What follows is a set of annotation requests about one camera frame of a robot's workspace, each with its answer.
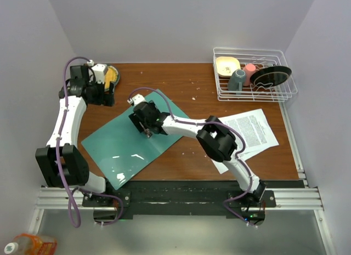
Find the teal file folder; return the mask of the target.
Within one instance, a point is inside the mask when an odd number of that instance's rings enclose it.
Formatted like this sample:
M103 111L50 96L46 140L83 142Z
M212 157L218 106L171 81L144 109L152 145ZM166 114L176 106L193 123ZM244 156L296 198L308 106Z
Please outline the teal file folder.
M129 107L81 142L115 190L181 138L162 134L147 138L129 119L132 112Z

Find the printed paper sheet top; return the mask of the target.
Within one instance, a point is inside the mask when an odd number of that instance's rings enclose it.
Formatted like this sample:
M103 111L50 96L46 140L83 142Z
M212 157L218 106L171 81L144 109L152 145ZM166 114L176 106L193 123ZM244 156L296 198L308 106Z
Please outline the printed paper sheet top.
M242 155L260 153L279 145L262 109L221 117L220 120L244 139L246 148Z

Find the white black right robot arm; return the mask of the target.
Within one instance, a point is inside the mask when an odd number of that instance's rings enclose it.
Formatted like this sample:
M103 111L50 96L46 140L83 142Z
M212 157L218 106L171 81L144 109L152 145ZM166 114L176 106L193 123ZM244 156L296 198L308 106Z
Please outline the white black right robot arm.
M130 98L128 103L133 107L129 118L139 132L147 136L180 135L196 139L210 159L225 165L235 176L248 206L257 207L263 202L266 185L239 158L236 138L241 140L242 150L245 150L246 145L238 132L215 116L206 120L186 120L170 112L160 112L153 101L144 98Z

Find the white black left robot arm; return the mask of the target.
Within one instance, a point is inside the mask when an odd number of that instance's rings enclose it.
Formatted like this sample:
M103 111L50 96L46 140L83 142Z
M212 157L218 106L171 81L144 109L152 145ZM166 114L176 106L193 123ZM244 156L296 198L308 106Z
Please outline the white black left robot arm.
M49 187L78 186L95 192L94 200L102 207L112 204L112 191L106 180L93 174L77 148L78 133L88 105L113 106L115 87L120 80L116 68L106 64L75 65L70 78L59 92L59 114L51 137L35 158Z

